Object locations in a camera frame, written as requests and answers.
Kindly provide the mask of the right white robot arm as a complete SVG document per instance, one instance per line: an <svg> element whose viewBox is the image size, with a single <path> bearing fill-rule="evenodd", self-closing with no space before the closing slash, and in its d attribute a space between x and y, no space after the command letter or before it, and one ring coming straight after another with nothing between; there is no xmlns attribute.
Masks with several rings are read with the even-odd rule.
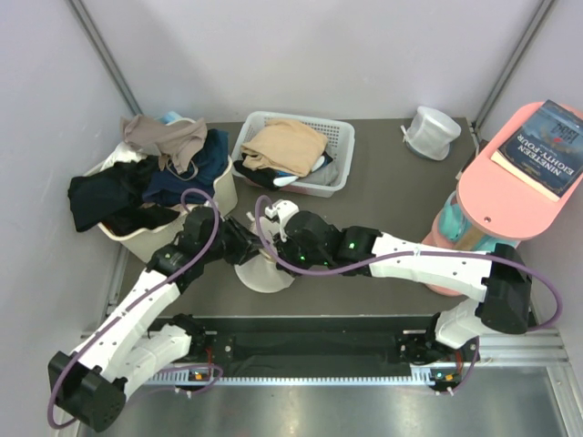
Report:
<svg viewBox="0 0 583 437"><path fill-rule="evenodd" d="M406 279L455 291L465 300L435 314L414 353L443 361L485 334L528 331L532 273L514 247L492 252L439 249L378 229L338 229L287 200L257 200L258 235L278 268L300 276Z"/></svg>

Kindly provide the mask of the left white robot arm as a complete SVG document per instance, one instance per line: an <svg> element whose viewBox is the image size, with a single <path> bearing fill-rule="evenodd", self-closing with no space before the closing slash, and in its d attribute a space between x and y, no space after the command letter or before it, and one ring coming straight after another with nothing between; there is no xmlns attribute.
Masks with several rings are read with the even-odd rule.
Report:
<svg viewBox="0 0 583 437"><path fill-rule="evenodd" d="M200 359L207 341L190 316L173 317L148 339L150 325L207 264L223 260L243 266L259 260L278 233L278 226L263 215L252 218L246 228L210 206L193 209L182 230L153 253L132 290L99 328L71 352L59 351L49 361L49 425L63 429L54 415L59 408L72 421L103 432L145 382L174 361Z"/></svg>

